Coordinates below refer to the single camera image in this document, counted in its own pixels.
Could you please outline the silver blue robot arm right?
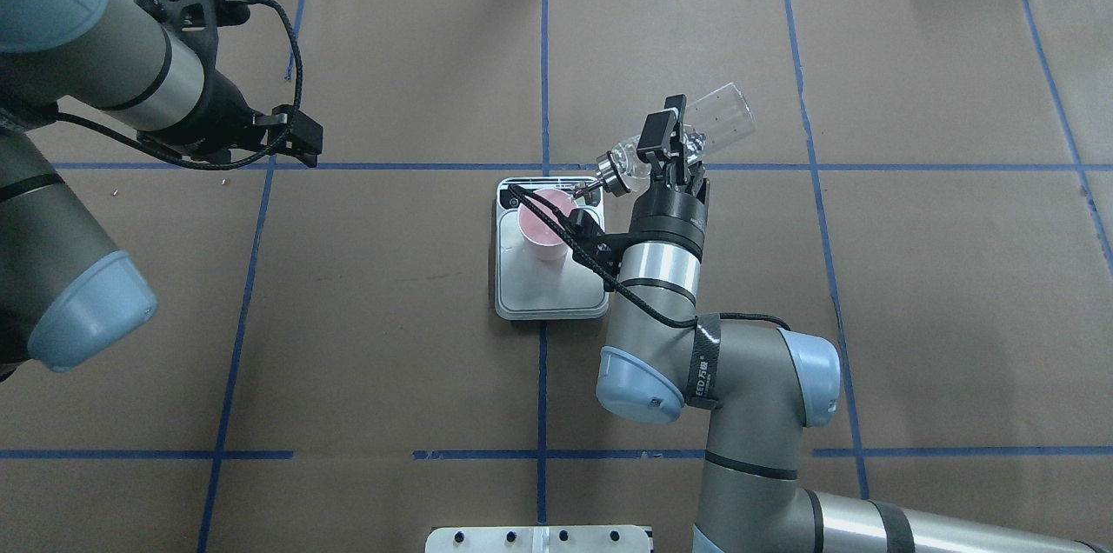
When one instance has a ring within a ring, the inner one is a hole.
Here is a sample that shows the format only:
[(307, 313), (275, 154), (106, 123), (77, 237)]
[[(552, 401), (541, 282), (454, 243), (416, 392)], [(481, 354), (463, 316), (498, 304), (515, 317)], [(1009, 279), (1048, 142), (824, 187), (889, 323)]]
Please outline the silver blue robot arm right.
[(696, 552), (1099, 552), (1096, 543), (907, 510), (802, 487), (802, 432), (827, 425), (843, 395), (831, 342), (770, 316), (696, 312), (709, 215), (705, 158), (754, 132), (726, 83), (664, 100), (636, 138), (599, 158), (605, 191), (644, 180), (627, 233), (590, 256), (617, 294), (595, 397), (610, 413), (672, 423), (709, 413)]

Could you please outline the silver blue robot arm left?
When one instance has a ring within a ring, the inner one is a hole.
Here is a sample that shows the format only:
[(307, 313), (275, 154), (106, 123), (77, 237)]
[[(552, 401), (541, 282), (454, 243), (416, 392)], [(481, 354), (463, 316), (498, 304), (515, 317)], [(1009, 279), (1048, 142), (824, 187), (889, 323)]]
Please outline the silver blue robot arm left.
[[(218, 65), (220, 33), (274, 11), (290, 45), (287, 103), (256, 110)], [(184, 170), (283, 156), (314, 168), (303, 59), (278, 0), (3, 0), (3, 381), (75, 371), (154, 318), (156, 293), (45, 144), (90, 130)]]

